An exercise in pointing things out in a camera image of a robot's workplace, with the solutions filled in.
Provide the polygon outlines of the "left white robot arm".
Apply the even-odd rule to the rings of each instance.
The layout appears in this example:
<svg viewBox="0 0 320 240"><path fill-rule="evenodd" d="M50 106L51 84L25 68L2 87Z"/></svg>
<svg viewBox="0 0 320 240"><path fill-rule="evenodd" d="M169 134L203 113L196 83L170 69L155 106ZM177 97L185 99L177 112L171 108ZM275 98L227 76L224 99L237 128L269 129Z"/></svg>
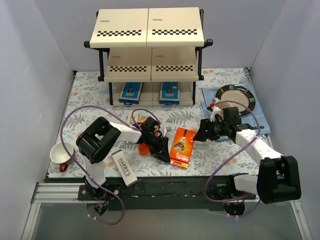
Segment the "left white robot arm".
<svg viewBox="0 0 320 240"><path fill-rule="evenodd" d="M151 155L165 163L170 163L168 150L169 139L163 136L156 128L160 125L152 117L139 124L141 130L123 124L113 123L104 117L98 117L77 138L76 145L80 154L86 157L85 169L86 183L91 185L89 194L95 200L101 200L106 196L106 182L103 161L117 142L129 142L134 144L146 144Z"/></svg>

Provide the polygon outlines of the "blue razor box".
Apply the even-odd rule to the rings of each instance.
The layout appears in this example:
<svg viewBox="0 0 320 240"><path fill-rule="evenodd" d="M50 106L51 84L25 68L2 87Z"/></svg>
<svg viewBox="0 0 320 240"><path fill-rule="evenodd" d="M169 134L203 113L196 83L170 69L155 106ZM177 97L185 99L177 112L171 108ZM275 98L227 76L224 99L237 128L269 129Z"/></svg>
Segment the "blue razor box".
<svg viewBox="0 0 320 240"><path fill-rule="evenodd" d="M166 106L180 104L180 83L161 82L159 90L159 103Z"/></svg>
<svg viewBox="0 0 320 240"><path fill-rule="evenodd" d="M124 105L139 104L143 90L143 82L127 82L123 85L118 100Z"/></svg>

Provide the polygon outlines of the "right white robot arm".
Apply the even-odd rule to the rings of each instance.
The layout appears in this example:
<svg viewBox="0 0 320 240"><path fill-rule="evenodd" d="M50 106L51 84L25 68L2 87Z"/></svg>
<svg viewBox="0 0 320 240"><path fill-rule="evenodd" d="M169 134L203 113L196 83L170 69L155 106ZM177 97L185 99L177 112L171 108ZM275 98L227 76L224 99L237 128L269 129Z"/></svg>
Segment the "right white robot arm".
<svg viewBox="0 0 320 240"><path fill-rule="evenodd" d="M236 173L228 177L226 192L232 199L243 193L257 195L265 204L292 201L302 195L298 161L284 156L257 137L257 126L242 123L237 107L228 107L219 115L214 108L212 118L202 119L194 141L215 141L220 137L232 139L241 151L258 164L258 173Z"/></svg>

